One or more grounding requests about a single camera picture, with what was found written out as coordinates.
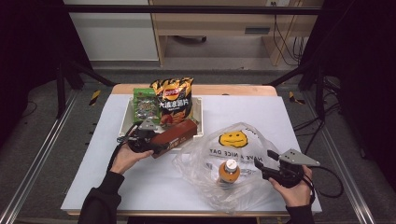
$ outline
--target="wall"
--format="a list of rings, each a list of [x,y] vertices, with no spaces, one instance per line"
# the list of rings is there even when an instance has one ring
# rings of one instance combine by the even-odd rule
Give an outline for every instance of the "wall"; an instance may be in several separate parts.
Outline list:
[[[145,0],[64,0],[67,5],[147,5]],[[148,13],[70,13],[90,61],[158,61]]]

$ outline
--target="green snack package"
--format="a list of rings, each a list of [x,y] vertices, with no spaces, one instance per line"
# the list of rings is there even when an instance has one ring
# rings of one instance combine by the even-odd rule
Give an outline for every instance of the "green snack package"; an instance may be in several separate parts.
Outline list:
[[[160,123],[159,103],[152,88],[134,89],[134,122],[151,119],[155,124]]]

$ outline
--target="brown box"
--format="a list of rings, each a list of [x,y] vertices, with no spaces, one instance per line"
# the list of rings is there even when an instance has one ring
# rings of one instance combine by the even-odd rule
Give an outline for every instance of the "brown box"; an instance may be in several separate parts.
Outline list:
[[[174,147],[184,143],[193,138],[198,133],[197,124],[191,119],[186,119],[183,122],[172,126],[163,133],[160,133],[151,138],[151,144],[169,144],[168,149],[162,150],[159,154],[152,154],[154,159],[157,159],[162,154],[168,152]]]

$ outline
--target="human hand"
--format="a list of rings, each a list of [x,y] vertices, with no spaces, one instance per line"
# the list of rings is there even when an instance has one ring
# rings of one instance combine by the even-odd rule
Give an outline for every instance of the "human hand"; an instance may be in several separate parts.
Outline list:
[[[128,144],[123,144],[120,148],[119,153],[113,161],[110,171],[123,175],[125,171],[134,166],[137,161],[145,159],[154,153],[153,150],[145,152],[134,152],[128,146]]]
[[[303,165],[305,180],[311,182],[312,180],[312,170]],[[311,198],[311,188],[302,180],[300,183],[290,189],[281,186],[276,180],[273,178],[268,179],[270,183],[273,185],[274,189],[277,190],[280,195],[282,195],[283,200],[286,203],[287,207],[297,207],[304,206],[310,204]]]

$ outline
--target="floor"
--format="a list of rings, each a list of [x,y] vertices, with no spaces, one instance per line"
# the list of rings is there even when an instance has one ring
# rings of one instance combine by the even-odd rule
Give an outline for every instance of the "floor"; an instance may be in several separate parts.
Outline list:
[[[288,63],[296,63],[290,56],[285,56]],[[99,74],[120,83],[148,83],[163,77],[194,76],[197,84],[261,85],[295,67],[284,62],[273,67],[258,37],[211,36],[205,43],[197,39],[170,38],[163,66],[147,62],[92,64]],[[64,117],[65,123],[55,119],[56,83],[47,83],[30,92],[31,103],[25,116],[0,151],[1,223],[76,223],[75,217],[59,208],[111,92],[111,88],[90,77],[83,75],[83,78],[86,85],[82,91],[67,89],[67,97],[74,103]],[[276,87],[284,99],[293,127],[316,117],[314,90],[299,91],[299,78],[294,77]],[[97,90],[101,93],[96,104],[89,105]],[[296,101],[290,100],[291,92]],[[325,93],[325,106],[330,108],[337,99],[330,91]],[[316,222],[396,223],[393,215],[396,212],[395,192],[387,185],[375,162],[361,158],[359,146],[342,116],[342,108],[337,105],[334,108],[327,114],[325,126],[317,135],[313,134],[319,125],[316,121],[296,131],[301,149],[310,146],[308,155],[335,171],[345,187],[340,197],[325,197],[326,193],[337,194],[340,185],[333,175],[314,171],[317,190],[322,191],[319,201],[323,210],[315,215]],[[36,164],[35,170],[31,169],[32,164]],[[261,223],[286,221],[284,217],[268,217],[262,218]]]

